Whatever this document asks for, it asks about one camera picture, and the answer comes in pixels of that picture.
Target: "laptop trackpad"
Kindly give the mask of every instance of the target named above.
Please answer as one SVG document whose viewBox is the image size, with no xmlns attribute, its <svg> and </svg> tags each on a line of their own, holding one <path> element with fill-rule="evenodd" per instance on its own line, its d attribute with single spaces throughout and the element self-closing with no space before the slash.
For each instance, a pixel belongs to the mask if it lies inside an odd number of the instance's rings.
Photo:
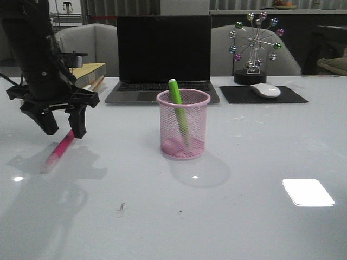
<svg viewBox="0 0 347 260">
<path fill-rule="evenodd" d="M 141 91 L 137 96 L 137 101 L 155 101 L 160 91 Z"/>
</svg>

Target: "white table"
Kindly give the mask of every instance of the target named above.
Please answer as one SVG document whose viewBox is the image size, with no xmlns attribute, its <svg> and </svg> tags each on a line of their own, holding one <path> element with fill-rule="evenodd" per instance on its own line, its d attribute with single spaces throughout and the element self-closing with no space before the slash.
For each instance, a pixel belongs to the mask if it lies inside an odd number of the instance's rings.
<svg viewBox="0 0 347 260">
<path fill-rule="evenodd" d="M 68 114 L 47 136 L 0 80 L 1 260 L 346 259 L 346 77 L 268 77 L 302 104 L 231 105 L 218 89 L 207 150 L 189 161 L 161 154 L 157 106 L 104 104 L 117 80 L 48 175 Z M 319 180 L 334 206 L 295 206 L 282 185 L 295 178 Z"/>
</svg>

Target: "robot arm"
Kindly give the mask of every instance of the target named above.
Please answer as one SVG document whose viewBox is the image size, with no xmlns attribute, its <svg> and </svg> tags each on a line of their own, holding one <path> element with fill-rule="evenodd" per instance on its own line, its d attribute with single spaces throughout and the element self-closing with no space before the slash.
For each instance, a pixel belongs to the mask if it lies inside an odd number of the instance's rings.
<svg viewBox="0 0 347 260">
<path fill-rule="evenodd" d="M 53 110 L 65 109 L 76 138 L 86 133 L 86 106 L 99 103 L 97 93 L 77 88 L 69 71 L 70 60 L 85 54 L 63 54 L 55 40 L 49 19 L 48 0 L 0 0 L 0 22 L 27 85 L 7 90 L 10 99 L 24 100 L 21 111 L 46 134 L 54 134 Z"/>
</svg>

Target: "laptop screen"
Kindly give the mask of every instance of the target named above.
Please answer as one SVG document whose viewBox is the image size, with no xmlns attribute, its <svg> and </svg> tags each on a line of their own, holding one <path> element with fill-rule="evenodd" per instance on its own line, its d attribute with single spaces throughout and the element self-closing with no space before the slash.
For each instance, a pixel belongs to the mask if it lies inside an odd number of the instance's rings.
<svg viewBox="0 0 347 260">
<path fill-rule="evenodd" d="M 121 81 L 210 79 L 210 16 L 117 19 Z"/>
</svg>

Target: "laptop keyboard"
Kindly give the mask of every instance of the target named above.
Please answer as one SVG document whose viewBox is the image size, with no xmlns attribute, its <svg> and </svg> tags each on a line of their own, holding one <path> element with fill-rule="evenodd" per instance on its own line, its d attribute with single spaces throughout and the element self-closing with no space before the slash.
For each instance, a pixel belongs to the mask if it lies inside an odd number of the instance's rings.
<svg viewBox="0 0 347 260">
<path fill-rule="evenodd" d="M 179 88 L 197 89 L 201 91 L 208 91 L 208 84 L 205 82 L 179 82 Z M 168 90 L 167 82 L 123 82 L 118 91 L 164 91 Z"/>
</svg>

